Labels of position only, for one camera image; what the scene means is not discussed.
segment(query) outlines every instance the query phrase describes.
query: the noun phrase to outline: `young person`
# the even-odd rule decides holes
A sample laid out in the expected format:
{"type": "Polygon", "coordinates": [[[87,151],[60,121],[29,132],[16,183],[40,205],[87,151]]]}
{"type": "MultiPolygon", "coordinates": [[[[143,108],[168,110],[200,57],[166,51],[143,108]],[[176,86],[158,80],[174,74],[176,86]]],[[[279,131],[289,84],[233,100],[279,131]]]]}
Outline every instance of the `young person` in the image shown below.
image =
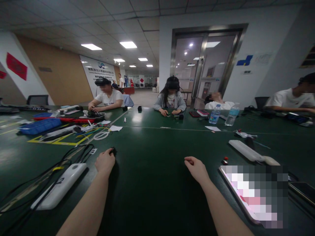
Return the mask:
{"type": "Polygon", "coordinates": [[[300,78],[297,87],[276,92],[264,108],[283,112],[309,112],[315,114],[315,73],[300,78]]]}
{"type": "Polygon", "coordinates": [[[206,104],[205,109],[213,110],[217,104],[221,104],[221,110],[231,110],[231,107],[235,105],[234,102],[225,102],[221,98],[221,93],[214,92],[210,94],[210,99],[213,102],[209,102],[206,104]]]}
{"type": "Polygon", "coordinates": [[[125,106],[122,93],[118,90],[114,90],[108,79],[104,77],[96,79],[95,84],[100,87],[102,92],[89,103],[89,110],[102,112],[125,106]],[[104,104],[104,107],[96,107],[101,103],[104,104]]]}
{"type": "Polygon", "coordinates": [[[158,110],[163,116],[168,114],[165,108],[174,108],[172,114],[178,114],[186,109],[186,103],[181,92],[179,92],[179,80],[175,76],[167,79],[165,87],[157,97],[153,105],[154,110],[158,110]]]}

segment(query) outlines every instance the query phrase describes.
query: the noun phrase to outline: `office chair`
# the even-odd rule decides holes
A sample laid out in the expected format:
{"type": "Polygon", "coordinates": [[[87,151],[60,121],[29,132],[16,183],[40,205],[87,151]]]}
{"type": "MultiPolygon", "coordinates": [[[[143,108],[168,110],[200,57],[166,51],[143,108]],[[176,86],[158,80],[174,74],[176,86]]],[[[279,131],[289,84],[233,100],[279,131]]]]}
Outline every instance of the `office chair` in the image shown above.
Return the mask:
{"type": "Polygon", "coordinates": [[[30,95],[26,101],[27,105],[48,105],[48,95],[30,95]]]}

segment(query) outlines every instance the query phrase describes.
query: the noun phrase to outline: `person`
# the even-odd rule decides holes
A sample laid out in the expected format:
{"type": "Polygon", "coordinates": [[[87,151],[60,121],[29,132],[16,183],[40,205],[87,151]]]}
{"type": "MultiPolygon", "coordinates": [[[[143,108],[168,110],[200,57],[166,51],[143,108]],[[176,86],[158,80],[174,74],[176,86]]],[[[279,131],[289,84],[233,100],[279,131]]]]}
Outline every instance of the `person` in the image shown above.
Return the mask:
{"type": "Polygon", "coordinates": [[[221,98],[221,93],[219,92],[211,93],[210,98],[212,98],[213,102],[207,103],[205,109],[213,110],[217,104],[221,104],[221,110],[231,110],[231,107],[235,105],[234,102],[223,101],[221,98]]]}
{"type": "Polygon", "coordinates": [[[186,103],[181,92],[179,92],[179,80],[175,76],[167,79],[165,87],[157,97],[153,105],[154,110],[158,110],[163,116],[167,116],[165,108],[174,108],[172,114],[178,114],[186,109],[186,103]]]}
{"type": "Polygon", "coordinates": [[[102,112],[125,106],[122,93],[118,90],[114,90],[108,79],[104,77],[98,78],[95,84],[100,87],[102,93],[98,94],[93,101],[89,103],[89,110],[102,112]],[[96,107],[101,103],[104,104],[104,107],[96,107]]]}
{"type": "MultiPolygon", "coordinates": [[[[109,175],[116,161],[114,154],[110,154],[111,150],[110,148],[100,153],[96,159],[96,177],[56,236],[97,235],[106,204],[109,175]]],[[[185,157],[184,163],[206,195],[217,234],[219,236],[253,236],[250,229],[212,183],[205,165],[192,156],[185,157]]]]}
{"type": "Polygon", "coordinates": [[[112,87],[113,87],[114,89],[117,89],[117,88],[118,88],[118,85],[116,84],[116,80],[113,81],[112,87]]]}
{"type": "Polygon", "coordinates": [[[267,100],[264,108],[281,112],[309,112],[315,114],[313,93],[315,93],[315,73],[300,78],[299,84],[295,88],[276,92],[267,100]]]}

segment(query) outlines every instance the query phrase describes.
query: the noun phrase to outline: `long hair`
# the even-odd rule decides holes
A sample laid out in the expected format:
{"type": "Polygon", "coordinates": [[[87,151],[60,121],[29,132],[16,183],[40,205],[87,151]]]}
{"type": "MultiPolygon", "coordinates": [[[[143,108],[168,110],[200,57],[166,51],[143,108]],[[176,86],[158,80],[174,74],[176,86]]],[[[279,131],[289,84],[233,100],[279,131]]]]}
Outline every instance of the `long hair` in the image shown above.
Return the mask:
{"type": "Polygon", "coordinates": [[[167,79],[166,81],[166,84],[165,84],[165,87],[162,89],[162,91],[160,92],[161,94],[161,99],[163,101],[163,106],[165,107],[166,104],[167,104],[167,97],[168,97],[168,94],[169,94],[169,90],[170,89],[176,89],[177,92],[175,93],[175,96],[177,97],[178,95],[178,91],[179,91],[179,80],[177,77],[175,76],[171,76],[167,79]]]}

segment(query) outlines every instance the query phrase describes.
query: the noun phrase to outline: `desk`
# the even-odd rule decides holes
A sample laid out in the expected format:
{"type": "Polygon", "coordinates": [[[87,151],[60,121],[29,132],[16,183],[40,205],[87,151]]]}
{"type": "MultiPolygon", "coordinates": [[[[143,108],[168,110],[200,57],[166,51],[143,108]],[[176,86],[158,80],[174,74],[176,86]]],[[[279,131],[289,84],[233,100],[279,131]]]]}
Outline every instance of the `desk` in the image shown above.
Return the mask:
{"type": "MultiPolygon", "coordinates": [[[[255,235],[278,235],[278,230],[266,230],[249,223],[219,174],[218,167],[225,156],[229,157],[229,165],[249,164],[228,145],[229,140],[236,139],[233,131],[241,128],[257,134],[257,141],[271,148],[256,145],[257,152],[288,165],[301,181],[315,186],[314,128],[297,126],[281,118],[268,120],[248,114],[237,118],[233,127],[225,127],[220,119],[217,127],[226,131],[212,133],[204,127],[209,125],[207,121],[198,121],[188,112],[184,120],[175,120],[163,117],[152,108],[142,108],[141,113],[137,108],[125,113],[121,109],[113,110],[111,120],[121,116],[114,123],[124,128],[104,140],[91,142],[98,149],[87,161],[89,169],[55,209],[35,212],[23,231],[29,235],[55,235],[96,175],[94,162],[99,153],[115,146],[116,165],[110,176],[99,235],[215,234],[204,193],[183,162],[183,158],[190,155],[202,160],[212,182],[255,235]]],[[[30,117],[30,112],[21,112],[20,115],[30,117]]],[[[0,176],[8,179],[10,184],[0,182],[1,194],[42,172],[70,149],[63,145],[26,143],[26,136],[16,136],[15,131],[1,135],[3,132],[0,130],[0,176]]],[[[291,201],[288,207],[290,230],[285,230],[284,235],[313,235],[312,220],[291,201]]],[[[24,211],[19,209],[6,213],[5,217],[2,215],[0,234],[24,211]]]]}

